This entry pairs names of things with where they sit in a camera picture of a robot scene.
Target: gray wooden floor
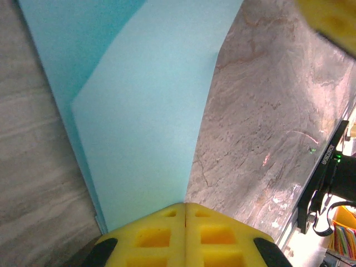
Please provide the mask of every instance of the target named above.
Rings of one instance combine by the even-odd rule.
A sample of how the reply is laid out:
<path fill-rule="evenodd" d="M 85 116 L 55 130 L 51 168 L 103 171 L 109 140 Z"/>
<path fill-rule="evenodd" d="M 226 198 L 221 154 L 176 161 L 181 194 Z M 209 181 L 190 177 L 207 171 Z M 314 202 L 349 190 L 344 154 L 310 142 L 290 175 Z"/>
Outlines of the gray wooden floor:
<path fill-rule="evenodd" d="M 0 0 L 0 266 L 59 266 L 100 234 L 20 11 Z"/>

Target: marble surface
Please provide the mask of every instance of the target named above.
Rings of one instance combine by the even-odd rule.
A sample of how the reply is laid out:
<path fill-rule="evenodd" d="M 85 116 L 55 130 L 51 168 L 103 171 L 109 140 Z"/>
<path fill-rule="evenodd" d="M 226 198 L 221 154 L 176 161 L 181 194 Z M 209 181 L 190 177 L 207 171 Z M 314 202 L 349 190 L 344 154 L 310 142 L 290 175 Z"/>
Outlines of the marble surface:
<path fill-rule="evenodd" d="M 353 61 L 292 1 L 245 0 L 219 54 L 186 201 L 278 240 L 355 93 Z"/>
<path fill-rule="evenodd" d="M 0 266 L 59 266 L 100 232 L 19 9 L 0 0 Z"/>
<path fill-rule="evenodd" d="M 0 266 L 59 266 L 99 235 L 95 212 L 11 0 L 0 0 L 0 25 Z M 186 200 L 277 239 L 355 82 L 353 62 L 291 1 L 245 0 L 219 54 Z"/>

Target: yellow foam block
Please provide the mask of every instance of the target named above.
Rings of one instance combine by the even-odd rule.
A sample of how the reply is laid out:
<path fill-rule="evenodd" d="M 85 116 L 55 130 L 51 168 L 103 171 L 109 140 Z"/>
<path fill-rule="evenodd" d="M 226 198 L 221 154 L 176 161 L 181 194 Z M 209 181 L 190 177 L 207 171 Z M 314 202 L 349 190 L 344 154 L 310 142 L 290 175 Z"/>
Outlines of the yellow foam block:
<path fill-rule="evenodd" d="M 355 0 L 296 0 L 308 24 L 356 56 Z"/>
<path fill-rule="evenodd" d="M 199 204 L 175 204 L 102 236 L 105 267 L 266 267 L 254 238 L 273 239 Z"/>

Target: blue board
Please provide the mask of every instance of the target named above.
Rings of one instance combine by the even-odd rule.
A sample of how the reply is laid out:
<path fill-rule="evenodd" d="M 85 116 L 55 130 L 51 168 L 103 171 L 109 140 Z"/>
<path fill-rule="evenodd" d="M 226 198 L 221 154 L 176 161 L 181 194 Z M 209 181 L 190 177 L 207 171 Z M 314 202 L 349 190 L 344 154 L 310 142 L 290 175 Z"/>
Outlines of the blue board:
<path fill-rule="evenodd" d="M 103 232 L 183 201 L 241 2 L 20 0 Z"/>

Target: light blue panel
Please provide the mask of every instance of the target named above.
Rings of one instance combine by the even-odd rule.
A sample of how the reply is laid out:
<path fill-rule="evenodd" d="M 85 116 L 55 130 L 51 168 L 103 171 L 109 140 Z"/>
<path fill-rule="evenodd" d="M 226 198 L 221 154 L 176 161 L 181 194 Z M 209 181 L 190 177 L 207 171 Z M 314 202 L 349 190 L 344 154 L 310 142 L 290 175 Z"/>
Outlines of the light blue panel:
<path fill-rule="evenodd" d="M 104 231 L 70 105 L 112 40 L 144 1 L 19 0 Z"/>
<path fill-rule="evenodd" d="M 72 106 L 108 230 L 182 202 L 241 0 L 147 0 Z"/>

